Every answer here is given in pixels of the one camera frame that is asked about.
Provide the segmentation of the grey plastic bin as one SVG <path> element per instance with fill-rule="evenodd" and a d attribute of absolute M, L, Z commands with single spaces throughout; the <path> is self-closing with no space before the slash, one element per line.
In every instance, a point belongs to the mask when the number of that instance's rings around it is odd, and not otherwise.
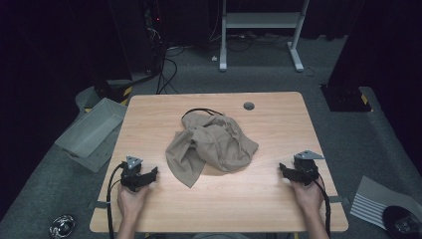
<path fill-rule="evenodd" d="M 127 107 L 102 99 L 70 126 L 56 145 L 72 160 L 98 172 L 111 158 Z"/>

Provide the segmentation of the black drawstring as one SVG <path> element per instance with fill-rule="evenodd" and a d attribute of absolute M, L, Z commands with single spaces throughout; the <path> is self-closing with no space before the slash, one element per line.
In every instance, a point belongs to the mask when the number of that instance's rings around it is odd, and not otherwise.
<path fill-rule="evenodd" d="M 188 110 L 183 116 L 183 120 L 193 120 L 193 119 L 209 119 L 211 117 L 221 116 L 222 113 L 217 111 L 207 109 L 207 108 L 194 108 Z"/>

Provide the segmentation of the black base block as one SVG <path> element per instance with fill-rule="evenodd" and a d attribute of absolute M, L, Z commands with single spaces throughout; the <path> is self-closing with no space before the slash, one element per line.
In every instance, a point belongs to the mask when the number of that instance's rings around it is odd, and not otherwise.
<path fill-rule="evenodd" d="M 321 85 L 320 90 L 332 112 L 364 113 L 372 111 L 366 95 L 359 88 L 344 89 L 337 86 Z"/>

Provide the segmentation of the striped grey sheet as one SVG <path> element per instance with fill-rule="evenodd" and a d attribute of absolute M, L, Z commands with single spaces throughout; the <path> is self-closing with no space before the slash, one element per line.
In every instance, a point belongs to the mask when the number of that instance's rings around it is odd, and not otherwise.
<path fill-rule="evenodd" d="M 388 206 L 404 208 L 422 221 L 422 205 L 415 199 L 363 176 L 354 196 L 350 214 L 384 229 L 382 215 Z"/>

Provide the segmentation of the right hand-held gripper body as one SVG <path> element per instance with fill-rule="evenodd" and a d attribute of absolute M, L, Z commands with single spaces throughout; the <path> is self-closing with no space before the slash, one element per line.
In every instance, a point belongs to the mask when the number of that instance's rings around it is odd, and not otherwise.
<path fill-rule="evenodd" d="M 311 150 L 305 150 L 294 155 L 294 167 L 300 173 L 299 182 L 304 185 L 311 184 L 319 177 L 316 160 L 323 156 Z"/>

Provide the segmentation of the shiny silver object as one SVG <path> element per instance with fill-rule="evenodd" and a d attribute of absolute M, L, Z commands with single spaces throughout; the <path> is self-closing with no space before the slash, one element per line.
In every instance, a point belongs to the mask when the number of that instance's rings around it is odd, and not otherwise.
<path fill-rule="evenodd" d="M 75 218 L 70 214 L 64 214 L 56 218 L 49 227 L 49 237 L 51 239 L 65 239 L 76 226 Z"/>

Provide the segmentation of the person's right hand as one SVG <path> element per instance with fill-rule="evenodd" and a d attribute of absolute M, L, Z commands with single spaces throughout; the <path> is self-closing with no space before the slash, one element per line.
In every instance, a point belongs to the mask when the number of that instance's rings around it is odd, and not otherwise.
<path fill-rule="evenodd" d="M 320 216 L 319 210 L 323 202 L 323 196 L 319 187 L 314 183 L 304 185 L 291 182 L 296 194 L 297 203 L 306 217 Z"/>

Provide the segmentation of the black equipment stand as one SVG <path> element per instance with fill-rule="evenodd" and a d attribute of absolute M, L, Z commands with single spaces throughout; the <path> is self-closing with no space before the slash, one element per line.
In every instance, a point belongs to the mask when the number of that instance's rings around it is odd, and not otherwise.
<path fill-rule="evenodd" d="M 148 82 L 163 69 L 166 35 L 161 0 L 106 0 L 126 66 L 124 77 L 104 80 L 96 93 L 124 102 L 137 84 Z"/>

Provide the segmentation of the white metal stand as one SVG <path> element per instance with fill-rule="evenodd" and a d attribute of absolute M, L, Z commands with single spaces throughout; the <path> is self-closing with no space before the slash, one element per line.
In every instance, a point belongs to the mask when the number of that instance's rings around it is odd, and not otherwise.
<path fill-rule="evenodd" d="M 307 16 L 311 0 L 303 0 L 302 10 L 289 13 L 231 13 L 227 12 L 227 0 L 222 0 L 221 46 L 219 70 L 227 70 L 227 30 L 228 29 L 294 29 L 293 40 L 287 43 L 290 56 L 297 72 L 305 67 L 299 56 L 297 45 Z"/>

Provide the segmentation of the khaki shorts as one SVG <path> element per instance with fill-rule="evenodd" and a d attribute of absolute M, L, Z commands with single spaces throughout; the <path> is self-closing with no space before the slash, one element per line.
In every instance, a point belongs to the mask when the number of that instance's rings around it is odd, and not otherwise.
<path fill-rule="evenodd" d="M 175 134 L 165 156 L 173 175 L 188 187 L 196 183 L 206 164 L 223 172 L 236 171 L 249 165 L 259 148 L 224 114 L 181 121 L 184 130 Z"/>

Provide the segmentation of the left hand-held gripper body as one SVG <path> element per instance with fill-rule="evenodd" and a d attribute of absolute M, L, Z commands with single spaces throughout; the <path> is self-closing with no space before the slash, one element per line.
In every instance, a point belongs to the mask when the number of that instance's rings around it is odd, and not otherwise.
<path fill-rule="evenodd" d="M 140 173 L 142 159 L 128 155 L 123 163 L 120 183 L 132 192 L 146 184 L 146 177 Z"/>

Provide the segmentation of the person's left hand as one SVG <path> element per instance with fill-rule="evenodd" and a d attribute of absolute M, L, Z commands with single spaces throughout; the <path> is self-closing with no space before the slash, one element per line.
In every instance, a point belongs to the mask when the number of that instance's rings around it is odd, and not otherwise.
<path fill-rule="evenodd" d="M 135 192 L 121 184 L 118 186 L 117 205 L 125 221 L 136 221 L 139 218 L 148 191 L 148 186 L 140 187 Z"/>

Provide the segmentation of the black round object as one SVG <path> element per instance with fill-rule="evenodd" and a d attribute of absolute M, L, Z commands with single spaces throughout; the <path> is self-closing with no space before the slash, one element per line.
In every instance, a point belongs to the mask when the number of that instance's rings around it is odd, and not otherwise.
<path fill-rule="evenodd" d="M 382 221 L 393 239 L 422 239 L 422 221 L 403 207 L 386 207 L 382 213 Z"/>

